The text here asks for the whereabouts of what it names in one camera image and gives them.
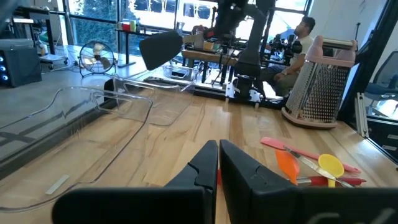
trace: grater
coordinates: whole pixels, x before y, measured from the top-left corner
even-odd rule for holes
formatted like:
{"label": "grater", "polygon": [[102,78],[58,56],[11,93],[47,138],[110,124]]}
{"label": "grater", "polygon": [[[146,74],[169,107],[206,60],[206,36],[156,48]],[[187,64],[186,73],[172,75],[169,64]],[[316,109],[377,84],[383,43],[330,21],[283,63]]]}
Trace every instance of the grater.
{"label": "grater", "polygon": [[[324,39],[318,35],[306,56],[300,75],[282,114],[293,124],[331,129],[337,114],[349,71],[354,66],[356,41]],[[333,57],[323,56],[323,47],[333,49]]]}

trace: yellow spoon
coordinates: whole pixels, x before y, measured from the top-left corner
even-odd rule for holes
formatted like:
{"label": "yellow spoon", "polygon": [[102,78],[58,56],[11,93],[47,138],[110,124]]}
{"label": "yellow spoon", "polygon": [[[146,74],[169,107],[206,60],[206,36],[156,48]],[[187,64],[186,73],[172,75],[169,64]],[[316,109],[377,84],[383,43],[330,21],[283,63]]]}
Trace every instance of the yellow spoon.
{"label": "yellow spoon", "polygon": [[[341,177],[344,174],[343,164],[335,156],[329,154],[322,154],[318,158],[319,166],[328,171],[331,175],[336,178]],[[336,187],[336,182],[334,180],[328,179],[329,187]]]}

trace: wooden countertop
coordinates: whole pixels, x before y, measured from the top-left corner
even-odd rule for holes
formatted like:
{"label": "wooden countertop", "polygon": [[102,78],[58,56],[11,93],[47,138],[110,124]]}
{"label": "wooden countertop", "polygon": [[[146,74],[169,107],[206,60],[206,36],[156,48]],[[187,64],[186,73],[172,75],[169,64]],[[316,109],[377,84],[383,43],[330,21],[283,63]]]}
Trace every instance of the wooden countertop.
{"label": "wooden countertop", "polygon": [[[189,58],[189,59],[202,60],[202,61],[214,62],[214,63],[220,62],[220,54],[206,53],[206,52],[200,52],[197,50],[187,50],[187,49],[182,50],[181,54],[183,57]],[[225,65],[228,61],[228,65],[235,65],[235,63],[238,61],[237,58],[231,58],[229,60],[228,60],[228,58],[229,58],[228,55],[223,55],[223,59],[222,59],[221,63],[223,65]]]}
{"label": "wooden countertop", "polygon": [[[43,170],[44,162],[54,169],[65,169],[67,172],[80,170],[79,167],[87,166],[87,163],[69,164],[65,163],[66,158],[74,156],[78,160],[83,155],[87,158],[97,157],[92,167],[80,170],[82,176],[90,176],[90,172],[97,170],[95,167],[103,165],[101,162],[109,160],[109,156],[114,154],[106,146],[116,139],[124,141],[129,138],[129,130],[134,128],[133,121],[121,123],[114,116],[101,117],[80,132],[89,134],[92,139],[82,149],[84,152],[79,151],[81,154],[68,152],[66,140],[15,175],[0,181],[0,206],[16,206],[20,200],[36,201],[40,190],[39,177],[49,172],[48,169]],[[163,186],[181,171],[209,139],[229,139],[260,163],[284,176],[278,169],[274,149],[259,142],[264,136],[280,139],[309,152],[334,154],[342,162],[362,171],[358,177],[367,180],[364,187],[398,186],[396,165],[344,123],[339,123],[337,128],[330,131],[302,129],[286,122],[280,111],[265,108],[254,111],[250,106],[225,104],[224,101],[197,96],[192,98],[192,103],[170,126],[150,125],[145,150],[123,151],[95,186]],[[95,148],[90,148],[90,144],[100,139],[107,139],[108,142],[94,144]],[[299,164],[300,177],[315,175],[314,171]],[[51,223],[51,208],[52,203],[28,212],[0,213],[0,222]],[[216,223],[229,223],[221,187],[218,187],[217,193]]]}

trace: fan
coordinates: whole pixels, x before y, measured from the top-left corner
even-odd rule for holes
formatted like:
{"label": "fan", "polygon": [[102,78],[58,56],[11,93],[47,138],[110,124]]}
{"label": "fan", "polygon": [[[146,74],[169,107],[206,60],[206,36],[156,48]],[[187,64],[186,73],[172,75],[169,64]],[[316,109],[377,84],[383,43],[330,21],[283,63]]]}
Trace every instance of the fan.
{"label": "fan", "polygon": [[83,45],[80,50],[79,64],[89,71],[88,74],[82,74],[82,66],[80,66],[80,75],[83,77],[95,74],[110,75],[107,72],[112,67],[114,67],[114,72],[116,72],[115,63],[113,51],[104,43],[94,40]]}

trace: man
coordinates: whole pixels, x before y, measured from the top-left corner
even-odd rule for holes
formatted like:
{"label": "man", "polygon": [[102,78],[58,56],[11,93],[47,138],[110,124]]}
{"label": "man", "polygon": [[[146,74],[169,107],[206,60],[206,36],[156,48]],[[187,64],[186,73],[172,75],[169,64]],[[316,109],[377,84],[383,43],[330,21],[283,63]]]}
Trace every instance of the man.
{"label": "man", "polygon": [[294,54],[293,58],[290,59],[289,67],[273,65],[261,69],[260,80],[274,87],[277,96],[285,96],[293,88],[304,64],[305,54],[312,45],[313,39],[309,35],[314,26],[315,19],[304,16],[301,23],[294,30],[294,34],[303,46],[303,50],[300,54]]}

